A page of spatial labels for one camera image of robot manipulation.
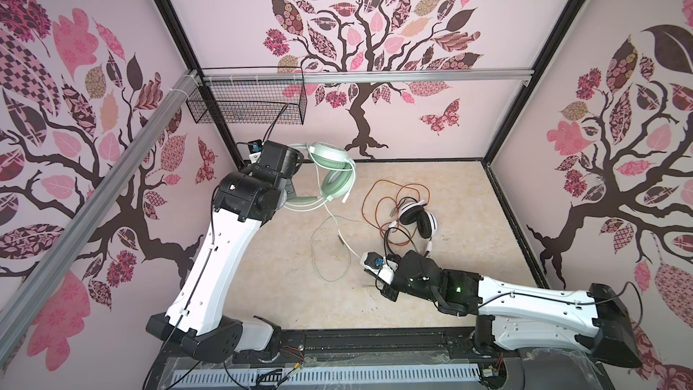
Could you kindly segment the mint green headphones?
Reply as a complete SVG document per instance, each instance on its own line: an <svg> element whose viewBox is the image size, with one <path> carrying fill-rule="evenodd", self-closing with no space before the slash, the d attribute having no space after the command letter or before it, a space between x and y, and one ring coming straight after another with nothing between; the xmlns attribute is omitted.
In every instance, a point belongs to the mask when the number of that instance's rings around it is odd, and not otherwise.
<svg viewBox="0 0 693 390"><path fill-rule="evenodd" d="M326 143L290 144L290 148L305 153L306 160L316 168L319 195L288 200L285 208L294 212L315 211L332 200L345 203L357 180L356 164L348 152Z"/></svg>

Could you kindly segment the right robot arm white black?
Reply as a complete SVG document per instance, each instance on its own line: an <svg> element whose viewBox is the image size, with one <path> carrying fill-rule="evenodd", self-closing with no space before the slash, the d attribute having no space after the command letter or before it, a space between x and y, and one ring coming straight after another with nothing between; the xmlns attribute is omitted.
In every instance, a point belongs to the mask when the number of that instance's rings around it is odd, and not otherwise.
<svg viewBox="0 0 693 390"><path fill-rule="evenodd" d="M360 264L391 301L408 294L432 303L442 314L475 316L478 350L557 348L583 352L614 367L642 366L628 309L608 285L593 283L586 291L514 285L442 269L413 250L404 256L369 252Z"/></svg>

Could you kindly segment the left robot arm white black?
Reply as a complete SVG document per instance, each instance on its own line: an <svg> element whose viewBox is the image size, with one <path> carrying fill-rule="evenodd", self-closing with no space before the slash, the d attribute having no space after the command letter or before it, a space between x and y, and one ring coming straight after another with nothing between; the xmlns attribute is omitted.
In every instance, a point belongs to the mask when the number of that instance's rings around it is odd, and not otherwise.
<svg viewBox="0 0 693 390"><path fill-rule="evenodd" d="M254 235L283 207L303 154L269 141L259 159L229 173L213 192L210 224L179 295L166 312L149 318L147 332L178 345L191 358L220 364L236 352L273 356L280 327L265 319L223 314L232 280Z"/></svg>

